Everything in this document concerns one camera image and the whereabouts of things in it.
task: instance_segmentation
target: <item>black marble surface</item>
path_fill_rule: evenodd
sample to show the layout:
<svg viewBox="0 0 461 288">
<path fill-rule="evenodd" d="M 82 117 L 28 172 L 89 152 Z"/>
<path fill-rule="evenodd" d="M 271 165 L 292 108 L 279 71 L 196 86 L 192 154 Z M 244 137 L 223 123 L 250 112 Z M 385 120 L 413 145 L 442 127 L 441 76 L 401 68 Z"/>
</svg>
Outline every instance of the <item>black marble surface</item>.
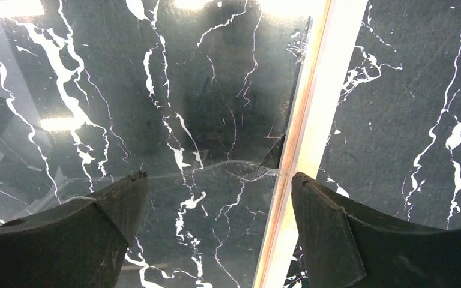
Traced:
<svg viewBox="0 0 461 288">
<path fill-rule="evenodd" d="M 461 1 L 370 0 L 320 167 L 357 202 L 461 229 Z M 297 265 L 286 287 L 308 287 Z"/>
<path fill-rule="evenodd" d="M 250 287 L 303 3 L 0 1 L 0 224 L 141 169 L 118 287 Z"/>
</svg>

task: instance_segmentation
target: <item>black marble panel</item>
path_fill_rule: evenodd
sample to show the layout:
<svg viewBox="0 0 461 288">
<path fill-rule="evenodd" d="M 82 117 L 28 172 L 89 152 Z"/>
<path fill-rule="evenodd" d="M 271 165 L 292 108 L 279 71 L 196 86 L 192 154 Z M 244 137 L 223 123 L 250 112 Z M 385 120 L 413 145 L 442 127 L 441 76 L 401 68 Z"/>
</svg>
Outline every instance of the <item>black marble panel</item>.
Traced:
<svg viewBox="0 0 461 288">
<path fill-rule="evenodd" d="M 141 169 L 119 287 L 250 287 L 303 3 L 1 0 L 0 224 Z"/>
<path fill-rule="evenodd" d="M 461 1 L 370 0 L 320 167 L 357 202 L 461 229 Z"/>
</svg>

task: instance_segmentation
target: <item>light wood edge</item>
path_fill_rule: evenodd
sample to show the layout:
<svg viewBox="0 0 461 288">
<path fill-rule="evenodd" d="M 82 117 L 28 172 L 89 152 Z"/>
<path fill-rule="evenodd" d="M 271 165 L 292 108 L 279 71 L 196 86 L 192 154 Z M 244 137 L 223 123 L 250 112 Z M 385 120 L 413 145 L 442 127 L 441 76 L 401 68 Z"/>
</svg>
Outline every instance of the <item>light wood edge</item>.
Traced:
<svg viewBox="0 0 461 288">
<path fill-rule="evenodd" d="M 317 175 L 367 5 L 367 0 L 317 2 L 319 16 L 298 78 L 254 288 L 283 287 L 298 239 L 291 178 L 298 171 Z"/>
</svg>

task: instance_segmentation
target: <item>wooden strip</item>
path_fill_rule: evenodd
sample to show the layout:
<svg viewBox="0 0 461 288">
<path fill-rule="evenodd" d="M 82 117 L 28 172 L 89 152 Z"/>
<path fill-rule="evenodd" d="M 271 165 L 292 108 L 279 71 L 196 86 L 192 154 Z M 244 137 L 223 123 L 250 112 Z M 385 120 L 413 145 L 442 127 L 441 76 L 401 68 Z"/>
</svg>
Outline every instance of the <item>wooden strip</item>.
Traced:
<svg viewBox="0 0 461 288">
<path fill-rule="evenodd" d="M 293 101 L 254 288 L 283 287 L 298 238 L 291 201 L 297 171 L 315 178 L 367 0 L 315 1 L 317 14 Z"/>
</svg>

